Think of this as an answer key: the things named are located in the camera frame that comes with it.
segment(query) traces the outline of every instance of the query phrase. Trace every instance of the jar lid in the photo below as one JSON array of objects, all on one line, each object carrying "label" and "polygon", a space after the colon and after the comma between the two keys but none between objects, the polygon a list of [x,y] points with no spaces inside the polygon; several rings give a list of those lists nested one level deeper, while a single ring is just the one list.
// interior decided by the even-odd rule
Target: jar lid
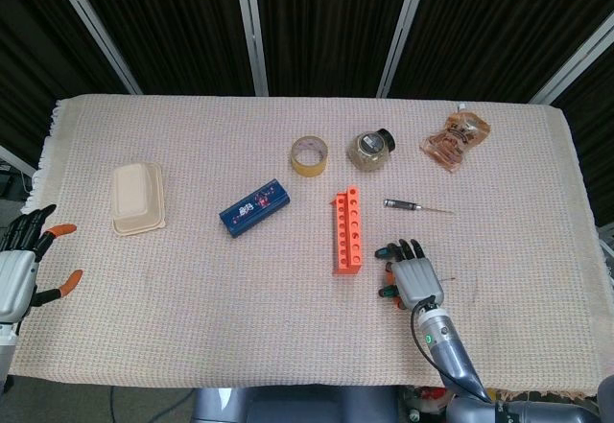
[{"label": "jar lid", "polygon": [[396,144],[394,143],[394,138],[392,137],[392,134],[385,129],[379,129],[377,133],[379,133],[386,142],[386,146],[388,147],[389,153],[393,152],[396,148]]}]

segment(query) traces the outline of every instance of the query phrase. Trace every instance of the blue rectangular box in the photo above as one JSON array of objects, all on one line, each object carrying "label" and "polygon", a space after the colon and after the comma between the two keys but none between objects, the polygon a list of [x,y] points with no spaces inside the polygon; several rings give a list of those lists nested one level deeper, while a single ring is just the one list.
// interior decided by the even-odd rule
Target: blue rectangular box
[{"label": "blue rectangular box", "polygon": [[273,179],[221,212],[220,218],[230,235],[236,238],[288,202],[290,202],[288,193],[276,179]]}]

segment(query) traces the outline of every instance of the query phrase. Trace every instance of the container lid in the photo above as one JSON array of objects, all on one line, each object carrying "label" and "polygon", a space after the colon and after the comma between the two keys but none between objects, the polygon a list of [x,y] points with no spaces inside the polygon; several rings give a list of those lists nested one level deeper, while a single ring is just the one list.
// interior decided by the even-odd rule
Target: container lid
[{"label": "container lid", "polygon": [[382,138],[384,139],[384,141],[386,142],[386,146],[388,147],[389,153],[393,152],[396,148],[396,144],[394,143],[394,138],[392,137],[392,134],[385,129],[379,129],[377,133],[382,135]]},{"label": "container lid", "polygon": [[121,236],[164,226],[162,170],[155,163],[138,162],[113,171],[111,215]]}]

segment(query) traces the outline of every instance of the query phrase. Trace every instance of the tape roll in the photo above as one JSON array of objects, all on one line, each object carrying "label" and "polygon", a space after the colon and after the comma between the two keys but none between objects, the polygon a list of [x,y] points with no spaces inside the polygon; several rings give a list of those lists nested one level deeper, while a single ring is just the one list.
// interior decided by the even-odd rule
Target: tape roll
[{"label": "tape roll", "polygon": [[[319,154],[319,162],[317,164],[308,165],[302,164],[298,161],[298,155],[304,151],[316,152]],[[290,150],[290,160],[292,162],[292,167],[295,168],[302,176],[319,176],[326,167],[326,159],[328,158],[328,147],[323,142],[323,140],[314,137],[313,135],[308,135],[306,137],[300,137],[296,140],[292,149]]]}]

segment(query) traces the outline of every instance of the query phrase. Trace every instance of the orange test tube rack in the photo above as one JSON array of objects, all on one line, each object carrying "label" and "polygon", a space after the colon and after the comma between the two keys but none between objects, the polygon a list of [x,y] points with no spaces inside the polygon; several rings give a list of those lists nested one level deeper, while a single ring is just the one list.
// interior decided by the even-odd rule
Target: orange test tube rack
[{"label": "orange test tube rack", "polygon": [[363,264],[361,208],[358,187],[350,185],[331,202],[335,207],[336,274],[356,274]]}]

